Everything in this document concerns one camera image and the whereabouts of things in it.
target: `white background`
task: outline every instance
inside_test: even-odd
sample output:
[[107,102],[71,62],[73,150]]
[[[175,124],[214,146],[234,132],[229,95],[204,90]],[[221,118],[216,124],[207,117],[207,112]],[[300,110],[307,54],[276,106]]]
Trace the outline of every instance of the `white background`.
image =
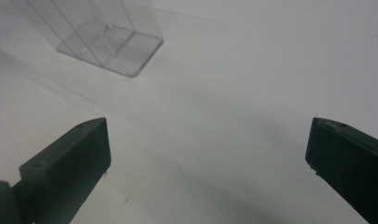
[[378,138],[378,0],[153,0],[135,79],[57,53],[0,0],[0,179],[106,117],[112,166],[73,223],[365,223],[304,160],[313,117]]

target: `white surface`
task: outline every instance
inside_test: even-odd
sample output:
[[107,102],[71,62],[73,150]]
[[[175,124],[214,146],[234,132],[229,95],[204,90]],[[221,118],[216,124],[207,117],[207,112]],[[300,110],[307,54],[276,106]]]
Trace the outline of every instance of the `white surface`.
[[153,4],[165,43],[127,79],[0,0],[0,179],[106,117],[112,167],[73,223],[365,223],[304,154],[313,117],[378,138],[378,1]]

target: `transparent acrylic container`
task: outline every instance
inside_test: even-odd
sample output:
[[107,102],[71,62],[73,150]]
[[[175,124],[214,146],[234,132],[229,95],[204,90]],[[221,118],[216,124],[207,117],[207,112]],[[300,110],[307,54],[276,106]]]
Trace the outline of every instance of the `transparent acrylic container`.
[[59,52],[137,76],[162,44],[150,0],[9,0]]

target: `clear plastic box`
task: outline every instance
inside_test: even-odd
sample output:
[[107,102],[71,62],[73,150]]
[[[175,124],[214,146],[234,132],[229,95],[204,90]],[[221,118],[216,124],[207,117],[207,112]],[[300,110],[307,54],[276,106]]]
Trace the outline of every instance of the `clear plastic box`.
[[150,0],[9,0],[56,48],[137,76],[162,44]]

